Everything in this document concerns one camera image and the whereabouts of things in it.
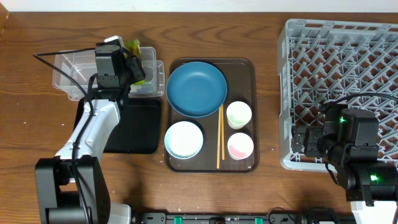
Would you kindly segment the yellow green snack wrapper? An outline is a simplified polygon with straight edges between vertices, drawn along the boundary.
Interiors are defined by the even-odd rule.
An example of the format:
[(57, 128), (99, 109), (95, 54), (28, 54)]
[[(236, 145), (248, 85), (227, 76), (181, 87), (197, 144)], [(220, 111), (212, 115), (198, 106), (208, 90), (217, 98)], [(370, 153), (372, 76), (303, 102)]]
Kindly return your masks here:
[(138, 66), (137, 75), (134, 75), (136, 77), (134, 85), (142, 85), (145, 83), (146, 73), (142, 67), (142, 55), (140, 50), (141, 44), (137, 39), (129, 40), (125, 43), (125, 47), (128, 49), (128, 51), (130, 51), (132, 58), (136, 61)]

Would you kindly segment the white cup pink inside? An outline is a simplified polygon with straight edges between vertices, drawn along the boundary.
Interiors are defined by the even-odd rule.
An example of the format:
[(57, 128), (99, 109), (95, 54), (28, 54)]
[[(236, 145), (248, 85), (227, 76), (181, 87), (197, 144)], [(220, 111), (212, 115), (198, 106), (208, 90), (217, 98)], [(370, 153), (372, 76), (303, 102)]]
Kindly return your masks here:
[(251, 137), (244, 133), (235, 133), (227, 143), (228, 153), (234, 160), (248, 158), (254, 150), (254, 143)]

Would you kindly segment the light blue rice bowl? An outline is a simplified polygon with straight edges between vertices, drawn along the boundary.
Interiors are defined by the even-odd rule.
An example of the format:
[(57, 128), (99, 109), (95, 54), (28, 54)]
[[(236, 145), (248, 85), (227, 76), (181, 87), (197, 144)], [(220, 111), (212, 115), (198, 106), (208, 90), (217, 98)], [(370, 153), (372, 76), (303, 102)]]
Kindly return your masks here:
[(204, 142), (201, 129), (192, 122), (177, 122), (166, 131), (166, 151), (176, 159), (190, 159), (197, 155)]

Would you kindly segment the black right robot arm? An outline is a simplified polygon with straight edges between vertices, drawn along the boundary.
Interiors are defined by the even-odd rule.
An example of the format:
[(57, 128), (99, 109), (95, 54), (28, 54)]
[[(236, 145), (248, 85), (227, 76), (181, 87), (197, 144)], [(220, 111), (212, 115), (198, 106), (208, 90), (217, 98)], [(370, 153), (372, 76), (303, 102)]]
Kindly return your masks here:
[(397, 223), (397, 168), (378, 159), (376, 115), (344, 100), (320, 107), (322, 126), (297, 126), (293, 149), (326, 160), (332, 181), (345, 190), (356, 223)]

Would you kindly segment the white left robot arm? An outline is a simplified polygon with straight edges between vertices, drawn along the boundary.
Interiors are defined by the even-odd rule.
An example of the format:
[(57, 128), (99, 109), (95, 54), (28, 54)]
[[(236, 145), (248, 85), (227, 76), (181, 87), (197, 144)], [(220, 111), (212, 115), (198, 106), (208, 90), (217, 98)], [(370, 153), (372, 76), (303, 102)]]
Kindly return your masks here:
[(42, 223), (132, 223), (132, 208), (113, 203), (100, 160), (129, 106), (131, 85), (146, 75), (118, 35), (93, 48), (97, 71), (83, 93), (83, 113), (67, 143), (35, 165)]

